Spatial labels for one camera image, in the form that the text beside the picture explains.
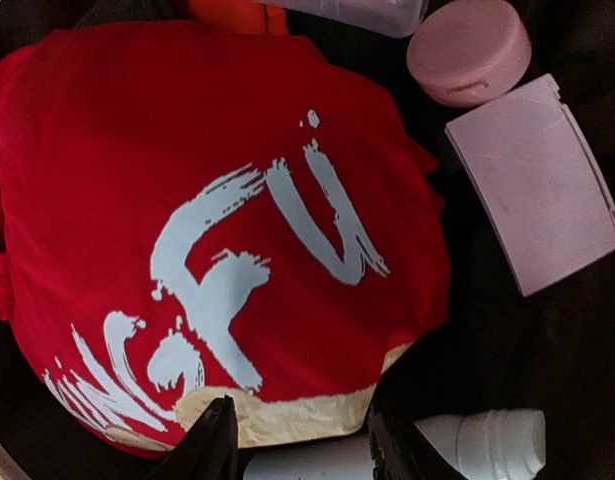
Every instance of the red shirt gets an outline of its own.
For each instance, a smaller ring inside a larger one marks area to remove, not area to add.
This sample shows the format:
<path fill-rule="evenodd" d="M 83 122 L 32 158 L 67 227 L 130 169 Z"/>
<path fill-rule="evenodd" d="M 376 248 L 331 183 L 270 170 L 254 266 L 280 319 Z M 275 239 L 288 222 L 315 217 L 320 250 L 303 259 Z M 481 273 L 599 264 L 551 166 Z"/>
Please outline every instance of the red shirt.
<path fill-rule="evenodd" d="M 119 446 L 225 393 L 241 446 L 351 433 L 447 317 L 434 167 L 303 38 L 54 33 L 0 64 L 0 318 Z"/>

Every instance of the orange object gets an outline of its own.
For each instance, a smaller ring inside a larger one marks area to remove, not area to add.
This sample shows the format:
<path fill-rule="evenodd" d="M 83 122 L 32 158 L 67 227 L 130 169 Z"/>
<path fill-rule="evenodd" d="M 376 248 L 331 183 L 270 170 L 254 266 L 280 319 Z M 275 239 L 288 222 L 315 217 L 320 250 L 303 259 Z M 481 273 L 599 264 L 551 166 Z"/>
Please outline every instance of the orange object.
<path fill-rule="evenodd" d="M 186 0 L 186 7 L 198 20 L 231 33 L 289 35 L 282 8 L 251 0 Z"/>

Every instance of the pink lid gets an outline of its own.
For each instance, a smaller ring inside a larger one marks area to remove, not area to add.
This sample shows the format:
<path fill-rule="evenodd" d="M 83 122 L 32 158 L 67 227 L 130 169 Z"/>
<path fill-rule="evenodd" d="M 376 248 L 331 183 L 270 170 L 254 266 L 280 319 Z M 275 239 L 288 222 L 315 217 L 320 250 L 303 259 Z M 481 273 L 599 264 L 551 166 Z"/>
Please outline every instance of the pink lid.
<path fill-rule="evenodd" d="M 504 0 L 456 0 L 414 34 L 409 71 L 434 100 L 474 107 L 509 90 L 531 60 L 527 30 Z"/>

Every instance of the red fabric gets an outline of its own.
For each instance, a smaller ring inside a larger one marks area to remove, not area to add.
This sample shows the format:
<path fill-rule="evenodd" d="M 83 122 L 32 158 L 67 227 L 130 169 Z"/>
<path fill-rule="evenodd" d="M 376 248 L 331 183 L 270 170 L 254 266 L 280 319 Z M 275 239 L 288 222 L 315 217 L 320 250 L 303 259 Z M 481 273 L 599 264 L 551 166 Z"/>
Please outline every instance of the red fabric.
<path fill-rule="evenodd" d="M 291 228 L 285 164 L 324 237 Z M 0 64 L 0 318 L 81 421 L 151 450 L 183 436 L 186 388 L 366 389 L 446 320 L 434 164 L 386 91 L 305 39 L 57 32 Z"/>

